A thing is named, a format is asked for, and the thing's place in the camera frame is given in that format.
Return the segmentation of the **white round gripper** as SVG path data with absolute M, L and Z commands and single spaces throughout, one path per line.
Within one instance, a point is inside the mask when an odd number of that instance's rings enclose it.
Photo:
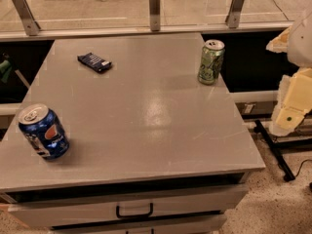
M 288 51 L 288 60 L 299 67 L 312 66 L 312 9 L 307 8 L 277 37 L 266 50 L 273 53 Z M 284 137 L 295 130 L 312 110 L 312 69 L 299 68 L 293 76 L 284 75 L 279 84 L 277 104 L 269 126 L 271 134 Z

